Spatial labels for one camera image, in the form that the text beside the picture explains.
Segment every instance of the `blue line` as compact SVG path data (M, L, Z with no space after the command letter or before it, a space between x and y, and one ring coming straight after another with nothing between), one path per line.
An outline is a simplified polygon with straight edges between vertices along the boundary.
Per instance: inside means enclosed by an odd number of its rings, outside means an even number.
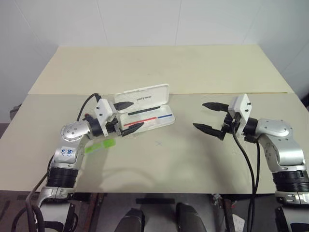
M162 118L162 117L169 117L169 116L172 116L173 114L170 114L170 115L163 115L163 116L160 116L158 118Z

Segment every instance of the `case lid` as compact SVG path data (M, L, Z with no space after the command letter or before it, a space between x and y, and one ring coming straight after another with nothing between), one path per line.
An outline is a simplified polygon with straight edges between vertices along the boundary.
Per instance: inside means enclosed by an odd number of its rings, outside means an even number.
M169 85L162 84L116 93L114 100L115 103L126 101L134 103L124 110L119 110L121 114L161 106L169 101Z

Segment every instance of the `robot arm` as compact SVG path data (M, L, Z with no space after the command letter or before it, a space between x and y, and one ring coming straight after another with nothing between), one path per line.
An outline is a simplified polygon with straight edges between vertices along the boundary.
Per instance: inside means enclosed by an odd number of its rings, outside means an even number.
M49 166L46 186L42 187L37 201L46 228L57 231L71 231L75 206L68 202L75 193L75 182L84 158L86 143L96 136L108 136L116 132L125 136L138 130L143 123L137 123L126 130L118 127L117 110L131 106L132 102L112 104L99 98L95 107L97 118L86 114L82 121L65 125L60 131L59 146Z
M197 129L223 140L225 134L232 133L235 128L237 136L243 134L245 141L258 141L262 145L277 189L275 196L284 205L276 209L278 230L293 231L293 224L308 225L308 217L299 215L304 211L308 214L309 178L304 153L293 138L293 128L282 120L250 118L252 106L246 94L234 98L230 105L217 102L203 105L211 110L225 111L227 115L221 130L194 123Z

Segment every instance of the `beige tabletop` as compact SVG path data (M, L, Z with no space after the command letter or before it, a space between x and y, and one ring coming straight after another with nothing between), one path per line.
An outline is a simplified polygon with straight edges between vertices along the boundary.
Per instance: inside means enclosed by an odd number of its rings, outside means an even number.
M254 93L252 117L289 122L308 157L308 112L256 45L60 47L0 139L0 189L32 189L58 146L61 127L76 119L89 94L163 83L173 93L175 123L115 137L115 146L86 155L77 191L250 193L249 171L232 137L222 142L192 125L219 129L224 113L201 104L229 103L233 93ZM86 111L93 113L94 106L90 101ZM255 145L242 144L256 169ZM258 192L273 191L262 159Z
M257 45L60 47L29 94L293 92Z
M115 138L116 144L85 156L78 175L81 192L250 193L246 161L231 135L222 142L193 122L219 129L225 114L204 102L229 103L237 94L175 94L174 124ZM76 119L87 96L28 95L0 140L0 188L30 190L46 172L61 127ZM252 117L283 119L309 159L309 114L294 93L249 94ZM86 112L92 112L91 101ZM256 170L256 147L241 140ZM261 154L258 193L273 193L272 175Z

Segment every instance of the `label sticker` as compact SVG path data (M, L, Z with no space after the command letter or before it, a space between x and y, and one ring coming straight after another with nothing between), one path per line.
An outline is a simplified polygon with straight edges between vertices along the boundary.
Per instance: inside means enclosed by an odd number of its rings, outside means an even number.
M76 150L76 149L73 148L73 147L62 146L62 147L61 147L60 154L61 154L62 156L71 157L72 155L74 155L75 150Z

